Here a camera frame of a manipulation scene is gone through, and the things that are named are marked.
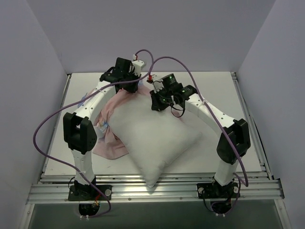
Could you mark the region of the aluminium table edge rail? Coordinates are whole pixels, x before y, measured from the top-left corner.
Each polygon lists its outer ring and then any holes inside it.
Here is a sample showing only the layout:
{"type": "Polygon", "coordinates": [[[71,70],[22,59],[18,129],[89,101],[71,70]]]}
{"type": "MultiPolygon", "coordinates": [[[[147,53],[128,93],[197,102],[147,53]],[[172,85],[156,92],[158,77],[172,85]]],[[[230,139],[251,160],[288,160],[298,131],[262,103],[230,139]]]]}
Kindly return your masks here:
{"type": "Polygon", "coordinates": [[[257,130],[257,126],[255,124],[255,121],[251,115],[251,112],[246,104],[246,101],[244,99],[244,96],[241,92],[239,83],[238,83],[238,79],[237,79],[237,73],[236,72],[230,72],[236,92],[237,92],[237,96],[239,98],[243,113],[245,115],[245,119],[249,124],[249,130],[250,130],[250,137],[252,138],[252,145],[255,148],[256,154],[258,156],[259,162],[261,165],[264,166],[264,170],[267,173],[267,176],[269,179],[274,180],[274,176],[270,170],[269,167],[269,163],[267,160],[267,156],[264,150],[264,146],[262,144],[259,132],[257,130]]]}
{"type": "MultiPolygon", "coordinates": [[[[58,111],[59,109],[61,109],[63,107],[65,97],[66,97],[66,94],[67,94],[67,91],[68,91],[68,88],[69,88],[69,84],[70,84],[70,81],[71,81],[71,73],[67,74],[66,76],[67,76],[67,78],[66,78],[66,81],[65,81],[65,86],[64,86],[64,88],[62,90],[62,93],[61,93],[60,103],[59,103],[58,106],[55,107],[55,110],[52,111],[51,114],[58,111]]],[[[44,125],[41,126],[41,128],[39,129],[39,132],[37,133],[37,136],[39,135],[39,137],[42,137],[42,135],[41,135],[42,128],[47,127],[47,125],[51,125],[51,138],[48,141],[48,147],[45,148],[45,151],[44,151],[44,153],[46,153],[47,155],[49,155],[51,153],[51,148],[52,148],[52,145],[53,145],[53,141],[54,141],[54,138],[55,138],[55,134],[56,134],[56,130],[57,130],[58,122],[59,122],[59,114],[60,113],[57,113],[54,116],[52,116],[50,119],[48,119],[44,123],[44,125]]]]}

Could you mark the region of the aluminium front rail frame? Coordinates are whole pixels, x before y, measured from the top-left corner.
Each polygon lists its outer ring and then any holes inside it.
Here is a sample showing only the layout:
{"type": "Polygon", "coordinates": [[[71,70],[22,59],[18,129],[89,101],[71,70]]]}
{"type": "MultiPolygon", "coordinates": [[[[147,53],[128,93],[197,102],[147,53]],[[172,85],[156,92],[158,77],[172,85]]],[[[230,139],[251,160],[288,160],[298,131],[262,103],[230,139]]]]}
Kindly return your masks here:
{"type": "MultiPolygon", "coordinates": [[[[42,176],[30,188],[28,204],[68,203],[70,176],[42,176]]],[[[210,183],[211,173],[165,174],[153,188],[149,188],[140,175],[97,176],[97,184],[112,186],[112,203],[147,203],[198,201],[199,183],[210,183]]],[[[283,199],[280,180],[272,180],[266,172],[251,172],[249,186],[242,186],[241,200],[283,199]]]]}

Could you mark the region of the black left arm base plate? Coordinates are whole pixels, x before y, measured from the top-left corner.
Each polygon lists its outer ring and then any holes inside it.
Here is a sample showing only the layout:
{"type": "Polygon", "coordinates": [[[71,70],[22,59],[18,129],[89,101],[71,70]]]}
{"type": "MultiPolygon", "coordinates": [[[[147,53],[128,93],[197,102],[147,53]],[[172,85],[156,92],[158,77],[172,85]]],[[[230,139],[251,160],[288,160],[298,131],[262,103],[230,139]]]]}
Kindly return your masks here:
{"type": "Polygon", "coordinates": [[[96,185],[96,187],[104,195],[101,195],[96,189],[90,185],[72,185],[69,188],[69,201],[90,201],[90,200],[111,200],[111,185],[96,185]]]}

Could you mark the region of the white pillow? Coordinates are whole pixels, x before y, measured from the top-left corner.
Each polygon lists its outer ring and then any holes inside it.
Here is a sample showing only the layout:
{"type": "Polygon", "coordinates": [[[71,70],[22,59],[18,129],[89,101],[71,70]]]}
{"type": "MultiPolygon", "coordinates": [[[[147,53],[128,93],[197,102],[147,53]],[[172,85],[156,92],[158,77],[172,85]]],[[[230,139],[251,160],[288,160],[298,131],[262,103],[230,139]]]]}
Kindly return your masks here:
{"type": "Polygon", "coordinates": [[[137,95],[114,111],[113,121],[113,131],[149,188],[175,159],[202,137],[200,131],[170,112],[153,111],[151,104],[149,97],[137,95]]]}

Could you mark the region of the blue printed pillowcase pink inside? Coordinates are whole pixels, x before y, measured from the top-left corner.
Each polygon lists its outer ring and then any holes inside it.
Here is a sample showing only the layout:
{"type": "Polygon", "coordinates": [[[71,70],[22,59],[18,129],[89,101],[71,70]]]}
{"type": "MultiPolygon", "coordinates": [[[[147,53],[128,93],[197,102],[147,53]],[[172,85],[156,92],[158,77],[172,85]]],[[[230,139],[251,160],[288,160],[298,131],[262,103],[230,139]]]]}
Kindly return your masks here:
{"type": "Polygon", "coordinates": [[[125,145],[113,131],[114,111],[136,98],[137,95],[150,95],[150,89],[142,81],[138,82],[138,91],[136,93],[132,94],[124,89],[120,89],[100,111],[94,121],[94,127],[97,130],[98,136],[98,141],[92,150],[94,154],[109,160],[118,159],[128,154],[125,145]]]}

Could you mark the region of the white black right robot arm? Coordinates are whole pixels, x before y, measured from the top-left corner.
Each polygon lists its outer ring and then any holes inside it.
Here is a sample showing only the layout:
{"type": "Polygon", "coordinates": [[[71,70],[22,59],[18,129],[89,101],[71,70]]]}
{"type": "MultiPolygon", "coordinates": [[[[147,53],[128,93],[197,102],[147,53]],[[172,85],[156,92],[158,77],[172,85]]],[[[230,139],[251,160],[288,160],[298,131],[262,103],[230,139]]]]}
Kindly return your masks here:
{"type": "Polygon", "coordinates": [[[150,92],[152,110],[160,112],[178,105],[182,112],[188,111],[200,118],[219,137],[216,152],[220,162],[213,182],[205,189],[208,197],[238,197],[239,186],[234,178],[238,166],[246,174],[242,157],[251,146],[248,123],[244,119],[236,120],[228,116],[208,102],[195,83],[183,86],[177,82],[174,74],[162,78],[155,74],[149,75],[147,82],[153,86],[150,92]]]}

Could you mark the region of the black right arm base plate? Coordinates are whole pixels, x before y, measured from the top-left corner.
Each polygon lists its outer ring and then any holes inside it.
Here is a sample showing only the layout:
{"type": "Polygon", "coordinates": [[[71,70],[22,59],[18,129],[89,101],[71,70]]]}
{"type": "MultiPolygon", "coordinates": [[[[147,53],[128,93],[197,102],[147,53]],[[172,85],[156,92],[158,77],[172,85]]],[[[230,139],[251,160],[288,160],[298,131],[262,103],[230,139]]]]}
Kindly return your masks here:
{"type": "Polygon", "coordinates": [[[240,197],[238,192],[238,184],[230,182],[228,185],[221,186],[217,182],[213,183],[198,183],[197,194],[200,199],[230,199],[240,197]]]}

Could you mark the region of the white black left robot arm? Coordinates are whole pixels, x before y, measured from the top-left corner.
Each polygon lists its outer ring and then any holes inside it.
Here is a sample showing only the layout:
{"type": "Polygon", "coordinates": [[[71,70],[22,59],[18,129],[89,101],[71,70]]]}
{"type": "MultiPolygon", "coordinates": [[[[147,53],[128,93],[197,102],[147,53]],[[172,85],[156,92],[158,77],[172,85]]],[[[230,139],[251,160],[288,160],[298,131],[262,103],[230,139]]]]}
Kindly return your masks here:
{"type": "Polygon", "coordinates": [[[69,201],[94,200],[99,191],[107,190],[106,186],[94,186],[96,176],[92,168],[92,149],[98,140],[94,123],[107,102],[120,89],[130,93],[138,90],[138,81],[145,65],[144,61],[137,58],[133,61],[117,58],[115,66],[101,75],[88,99],[75,112],[64,115],[64,141],[68,144],[78,169],[74,184],[70,187],[69,201]]]}

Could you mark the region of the aluminium table edge rail left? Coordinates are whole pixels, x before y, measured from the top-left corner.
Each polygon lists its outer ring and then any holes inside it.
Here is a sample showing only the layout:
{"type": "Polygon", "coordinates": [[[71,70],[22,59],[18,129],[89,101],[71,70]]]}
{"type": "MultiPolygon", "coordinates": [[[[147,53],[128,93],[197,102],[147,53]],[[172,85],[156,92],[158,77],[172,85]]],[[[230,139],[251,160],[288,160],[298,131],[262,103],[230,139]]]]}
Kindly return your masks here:
{"type": "MultiPolygon", "coordinates": [[[[71,73],[67,74],[66,76],[67,76],[67,78],[66,78],[66,81],[65,81],[65,86],[64,86],[64,88],[62,90],[62,93],[61,93],[60,103],[59,103],[58,106],[55,107],[55,110],[52,111],[51,114],[58,111],[59,109],[61,109],[63,107],[65,97],[66,97],[66,94],[67,94],[67,91],[68,91],[68,88],[69,88],[69,84],[70,84],[70,81],[71,81],[71,73]]],[[[39,137],[42,137],[42,135],[41,135],[42,128],[47,127],[47,125],[51,125],[51,138],[48,141],[48,147],[45,148],[45,151],[44,151],[44,153],[46,153],[47,155],[49,155],[51,153],[51,148],[52,148],[52,145],[53,145],[53,141],[54,141],[54,138],[55,138],[55,134],[56,134],[56,130],[57,130],[58,122],[59,122],[59,114],[60,113],[57,113],[54,116],[52,116],[50,119],[48,119],[44,123],[44,125],[41,126],[41,128],[39,129],[39,132],[37,133],[37,136],[39,135],[39,137]]]]}

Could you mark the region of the aluminium table edge rail right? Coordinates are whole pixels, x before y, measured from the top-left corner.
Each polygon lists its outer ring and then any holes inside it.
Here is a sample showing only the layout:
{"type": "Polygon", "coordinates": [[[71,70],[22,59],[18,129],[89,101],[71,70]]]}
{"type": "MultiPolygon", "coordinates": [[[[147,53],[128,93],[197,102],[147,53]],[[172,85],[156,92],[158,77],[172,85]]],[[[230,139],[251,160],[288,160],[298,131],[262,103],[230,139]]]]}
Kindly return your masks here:
{"type": "Polygon", "coordinates": [[[261,165],[264,166],[264,170],[267,173],[267,176],[269,179],[274,180],[274,176],[270,170],[269,167],[269,163],[267,160],[267,156],[264,150],[264,146],[262,144],[259,132],[257,130],[257,126],[255,124],[255,121],[251,115],[251,112],[246,104],[246,101],[244,99],[244,96],[241,92],[239,83],[238,83],[238,79],[237,79],[237,73],[236,72],[230,72],[236,92],[237,92],[237,96],[239,98],[243,113],[245,115],[245,119],[249,124],[249,130],[250,130],[250,137],[252,138],[252,145],[255,148],[256,154],[258,156],[259,162],[261,165]]]}

